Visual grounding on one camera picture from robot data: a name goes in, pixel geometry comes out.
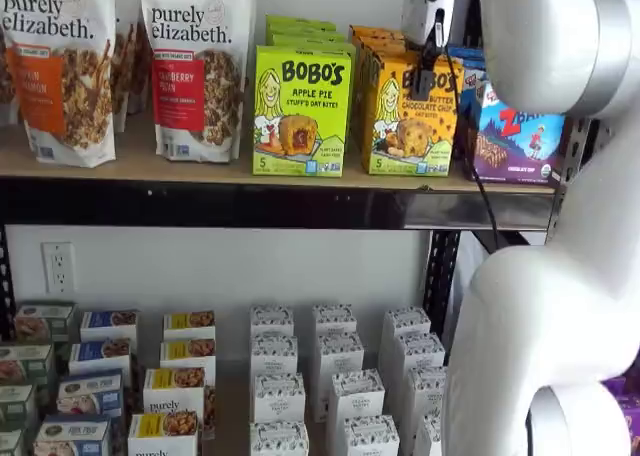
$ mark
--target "electrical outlet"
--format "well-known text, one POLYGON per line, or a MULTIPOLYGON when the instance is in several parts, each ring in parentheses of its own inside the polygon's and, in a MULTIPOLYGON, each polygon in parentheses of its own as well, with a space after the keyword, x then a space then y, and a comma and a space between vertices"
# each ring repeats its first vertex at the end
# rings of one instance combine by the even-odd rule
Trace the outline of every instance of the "electrical outlet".
POLYGON ((42 243, 47 293, 69 294, 76 290, 75 260, 71 243, 42 243))

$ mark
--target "cartoon kid illustration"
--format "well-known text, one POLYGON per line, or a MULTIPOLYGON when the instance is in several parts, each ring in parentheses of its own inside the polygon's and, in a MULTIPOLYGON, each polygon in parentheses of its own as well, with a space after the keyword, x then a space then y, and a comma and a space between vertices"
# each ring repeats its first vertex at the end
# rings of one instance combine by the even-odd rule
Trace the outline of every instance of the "cartoon kid illustration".
POLYGON ((267 69, 260 76, 256 99, 256 147, 270 153, 284 154, 278 139, 278 126, 284 113, 280 106, 280 78, 275 69, 267 69))
POLYGON ((544 125, 538 126, 538 131, 531 135, 531 142, 529 147, 533 150, 531 153, 531 159, 538 159, 538 153, 542 149, 541 135, 544 133, 544 125))
POLYGON ((377 139, 385 139, 389 133, 398 130, 400 114, 398 113, 398 97, 400 86, 394 78, 389 78, 382 86, 376 108, 376 122, 373 129, 377 139))

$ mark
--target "wire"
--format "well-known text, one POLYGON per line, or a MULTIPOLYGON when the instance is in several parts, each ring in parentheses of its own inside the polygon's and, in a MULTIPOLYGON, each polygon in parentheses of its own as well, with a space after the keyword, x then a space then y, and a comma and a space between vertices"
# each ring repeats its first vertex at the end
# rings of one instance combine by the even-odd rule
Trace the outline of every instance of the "wire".
MULTIPOLYGON (((460 117, 460 105, 458 103, 458 82, 456 81, 455 71, 453 70, 453 61, 451 60, 451 56, 449 55, 449 45, 445 45, 444 53, 447 55, 447 62, 449 63, 449 71, 451 72, 451 80, 453 81, 453 94, 455 96, 455 105, 456 105, 456 114, 460 117)), ((478 171, 476 171, 476 167, 473 165, 473 161, 469 157, 468 148, 464 148, 462 151, 465 165, 467 166, 467 170, 473 175, 473 179, 478 185, 478 189, 480 190, 480 195, 484 200, 484 204, 487 207, 487 213, 489 214, 489 221, 491 222, 491 229, 493 231, 493 242, 495 244, 496 251, 500 249, 498 244, 498 224, 496 223, 496 216, 493 213, 493 208, 491 207, 491 202, 489 201, 489 195, 487 191, 484 189, 484 184, 480 181, 480 176, 478 176, 478 171)))

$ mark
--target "grocery shelf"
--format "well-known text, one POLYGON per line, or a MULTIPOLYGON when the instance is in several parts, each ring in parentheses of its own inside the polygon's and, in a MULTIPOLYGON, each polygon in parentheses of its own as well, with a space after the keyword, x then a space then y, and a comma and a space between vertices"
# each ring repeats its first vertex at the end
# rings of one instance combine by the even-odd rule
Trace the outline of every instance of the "grocery shelf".
MULTIPOLYGON (((369 176, 350 148, 342 178, 253 176, 250 148, 230 164, 169 162, 155 155, 150 114, 116 136, 117 161, 95 169, 38 163, 22 127, 0 132, 5 223, 341 229, 487 229, 475 183, 369 176)), ((554 190, 487 184, 500 229, 544 230, 554 190)))

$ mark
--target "white wall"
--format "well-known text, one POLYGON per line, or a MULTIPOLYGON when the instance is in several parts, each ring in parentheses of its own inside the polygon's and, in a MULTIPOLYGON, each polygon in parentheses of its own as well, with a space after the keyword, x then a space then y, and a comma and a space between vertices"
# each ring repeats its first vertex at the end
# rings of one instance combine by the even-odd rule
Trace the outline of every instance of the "white wall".
POLYGON ((303 352, 310 305, 352 303, 363 342, 375 351, 383 312, 422 302, 428 244, 418 232, 29 226, 7 232, 16 299, 46 297, 40 244, 70 241, 74 299, 83 309, 143 310, 143 354, 151 342, 155 357, 163 313, 212 307, 218 354, 229 360, 248 355, 247 310, 254 303, 296 307, 303 352))

